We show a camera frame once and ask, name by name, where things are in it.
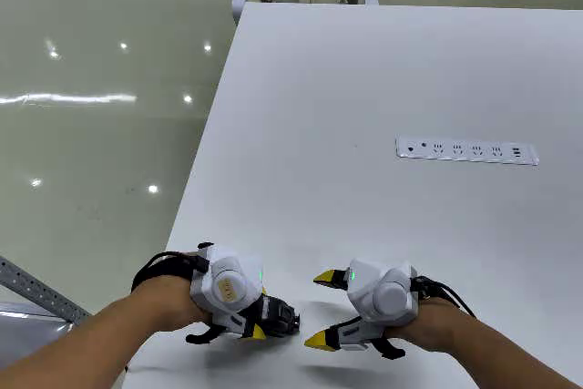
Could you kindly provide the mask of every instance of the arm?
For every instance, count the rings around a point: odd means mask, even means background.
[[[419,315],[405,327],[387,328],[426,349],[451,354],[480,389],[578,389],[496,330],[439,298],[420,302]]]
[[[151,334],[172,331],[206,315],[192,302],[189,282],[160,276],[54,343],[0,372],[3,389],[110,388]]]

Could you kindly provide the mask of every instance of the white table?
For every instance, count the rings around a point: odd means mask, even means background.
[[[260,253],[302,330],[158,334],[124,387],[472,387],[412,345],[393,362],[302,346],[353,315],[312,277],[362,255],[411,261],[582,383],[582,28],[581,11],[248,4],[168,249]],[[529,142],[540,166],[399,159],[400,134]]]

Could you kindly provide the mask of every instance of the human hand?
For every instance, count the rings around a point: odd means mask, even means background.
[[[157,332],[173,332],[194,322],[209,322],[210,314],[190,298],[190,282],[160,275],[142,282],[129,296]]]
[[[447,353],[454,347],[455,328],[474,319],[441,298],[419,302],[419,313],[403,327],[387,327],[384,337],[399,338],[426,351]]]

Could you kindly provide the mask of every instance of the white plastic housing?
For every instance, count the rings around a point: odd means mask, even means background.
[[[389,269],[354,259],[348,270],[348,299],[367,322],[404,325],[417,316],[417,296],[410,292],[416,274],[408,262]]]
[[[209,260],[209,271],[194,273],[190,297],[203,309],[234,314],[261,296],[263,267],[259,257],[241,257],[235,251],[212,245],[198,251]]]

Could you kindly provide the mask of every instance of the wrist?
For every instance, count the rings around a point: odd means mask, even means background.
[[[476,318],[460,312],[460,317],[455,318],[452,323],[451,334],[444,353],[456,357],[465,345],[472,342],[482,325]]]
[[[144,323],[152,334],[162,330],[164,325],[164,307],[159,302],[153,302],[145,293],[135,291],[122,301],[128,303],[131,312],[137,320]]]

